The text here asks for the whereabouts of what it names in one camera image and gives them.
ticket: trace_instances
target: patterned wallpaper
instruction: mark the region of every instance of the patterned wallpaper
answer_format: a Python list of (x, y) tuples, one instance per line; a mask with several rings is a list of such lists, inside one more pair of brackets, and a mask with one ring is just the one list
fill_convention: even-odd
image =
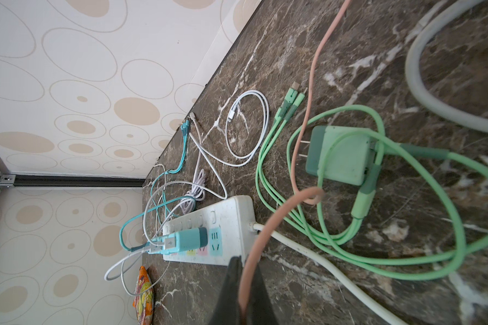
[(0, 157), (146, 177), (260, 0), (0, 0)]
[[(128, 325), (132, 298), (106, 270), (126, 252), (125, 221), (142, 212), (132, 189), (17, 189), (0, 194), (0, 323)], [(129, 224), (125, 242), (143, 243), (142, 223)], [(126, 274), (135, 288), (141, 261)]]

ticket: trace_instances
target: brown marble surface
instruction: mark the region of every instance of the brown marble surface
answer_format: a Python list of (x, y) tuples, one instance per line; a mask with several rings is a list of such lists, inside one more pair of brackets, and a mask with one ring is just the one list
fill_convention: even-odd
[[(488, 134), (460, 127), (424, 109), (410, 94), (404, 62), (412, 40), (426, 23), (427, 13), (452, 1), (353, 0), (346, 17), (325, 46), (316, 70), (311, 115), (346, 103), (377, 110), (387, 135), (397, 142), (446, 148), (488, 165)], [(314, 51), (334, 18), (341, 1), (264, 0), (239, 40), (217, 70), (192, 109), (201, 125), (203, 146), (227, 161), (234, 161), (224, 144), (228, 108), (248, 89), (263, 92), (272, 116), (293, 81), (307, 87)], [(427, 46), (422, 56), (426, 86), (443, 101), (464, 111), (488, 117), (488, 1), (449, 24)], [(303, 119), (305, 103), (286, 126), (264, 164), (265, 173), (282, 195), (292, 194), (286, 164), (286, 143)], [(262, 109), (256, 99), (242, 101), (241, 112), (228, 133), (237, 153), (256, 143)], [(318, 124), (374, 128), (362, 113), (343, 113)], [(310, 129), (305, 138), (310, 137)], [(158, 160), (175, 168), (182, 150), (178, 132)], [(301, 147), (306, 153), (307, 146)], [(184, 168), (168, 178), (191, 180), (197, 150), (188, 141)], [(305, 158), (298, 158), (301, 188), (316, 184), (305, 173)], [(449, 193), (465, 223), (468, 242), (488, 233), (488, 182), (456, 163), (420, 162)], [(208, 187), (221, 192), (213, 172)], [(256, 219), (270, 216), (254, 185), (256, 157), (246, 166), (215, 163), (230, 196), (253, 198)], [(148, 182), (161, 171), (148, 176)], [(324, 204), (331, 233), (344, 230), (358, 187), (326, 181), (329, 199)], [(169, 198), (184, 194), (186, 186), (169, 188)], [(145, 199), (149, 189), (145, 188)], [(208, 194), (199, 207), (217, 202)], [(317, 226), (315, 209), (306, 207)], [(386, 156), (376, 198), (357, 236), (344, 245), (354, 254), (370, 257), (419, 256), (453, 247), (452, 225), (442, 204), (422, 178), (403, 159)], [(402, 236), (394, 234), (399, 230)], [(287, 223), (278, 231), (308, 248), (316, 247)], [(327, 256), (370, 296), (409, 324), (488, 324), (488, 248), (466, 257), (462, 267), (435, 281), (409, 282), (373, 273)], [(156, 279), (166, 267), (161, 256), (147, 256), (144, 265)], [(272, 240), (260, 267), (275, 314), (281, 324), (384, 324), (324, 268)], [(389, 267), (423, 272), (432, 265)], [(156, 286), (154, 324), (206, 324), (221, 288), (225, 267), (171, 263)]]

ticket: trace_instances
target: power strip socket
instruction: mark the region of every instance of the power strip socket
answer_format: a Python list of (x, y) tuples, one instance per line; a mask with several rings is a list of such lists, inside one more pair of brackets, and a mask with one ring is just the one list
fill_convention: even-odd
[(167, 221), (163, 235), (176, 231), (205, 227), (208, 245), (197, 250), (163, 255), (165, 261), (228, 265), (234, 256), (244, 264), (258, 234), (253, 230), (253, 200), (240, 195)]

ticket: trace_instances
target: snack package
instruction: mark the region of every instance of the snack package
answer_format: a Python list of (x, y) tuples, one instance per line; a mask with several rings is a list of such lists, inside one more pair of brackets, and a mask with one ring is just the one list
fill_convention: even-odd
[[(144, 266), (139, 268), (139, 277), (136, 283), (136, 292), (142, 292), (152, 285)], [(151, 325), (153, 316), (153, 288), (142, 295), (134, 297), (132, 304), (136, 308), (139, 325)]]

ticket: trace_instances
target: pink cable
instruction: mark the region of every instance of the pink cable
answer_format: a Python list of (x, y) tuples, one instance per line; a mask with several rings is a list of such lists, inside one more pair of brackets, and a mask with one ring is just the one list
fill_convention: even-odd
[(264, 229), (260, 232), (258, 238), (255, 240), (251, 252), (249, 253), (239, 285), (239, 306), (242, 319), (246, 318), (246, 310), (248, 308), (249, 295), (251, 291), (251, 282), (255, 274), (256, 265), (260, 260), (262, 251), (266, 247), (267, 241), (270, 239), (273, 231), (284, 220), (284, 217), (293, 210), (297, 205), (302, 203), (305, 199), (314, 197), (316, 203), (320, 202), (324, 195), (324, 191), (319, 187), (309, 187), (302, 190), (292, 197), (290, 197), (284, 204), (280, 205), (277, 211), (267, 220)]
[[(324, 38), (318, 45), (318, 48), (316, 49), (316, 52), (314, 54), (313, 62), (311, 63), (311, 70), (309, 71), (309, 94), (307, 95), (306, 115), (304, 116), (302, 129), (300, 130), (300, 134), (298, 135), (297, 143), (294, 145), (293, 157), (291, 157), (291, 171), (290, 171), (291, 186), (293, 187), (293, 192), (295, 193), (298, 193), (299, 189), (297, 187), (297, 181), (294, 178), (294, 168), (297, 162), (297, 155), (298, 155), (298, 149), (300, 147), (300, 141), (302, 141), (302, 137), (304, 136), (304, 132), (306, 131), (306, 127), (307, 127), (307, 121), (309, 120), (309, 115), (311, 114), (311, 102), (313, 100), (314, 71), (316, 70), (316, 63), (318, 62), (318, 56), (320, 56), (320, 52), (322, 51), (325, 43), (331, 36), (332, 32), (336, 29), (336, 26), (338, 26), (338, 23), (340, 22), (341, 18), (345, 14), (345, 10), (347, 10), (347, 7), (349, 7), (350, 3), (351, 0), (345, 0), (343, 5), (341, 6), (340, 11), (338, 11), (338, 14), (336, 15), (335, 19), (332, 21), (331, 26), (329, 26), (327, 33), (325, 33)], [(316, 199), (306, 199), (304, 200), (304, 202), (313, 205), (318, 203)]]

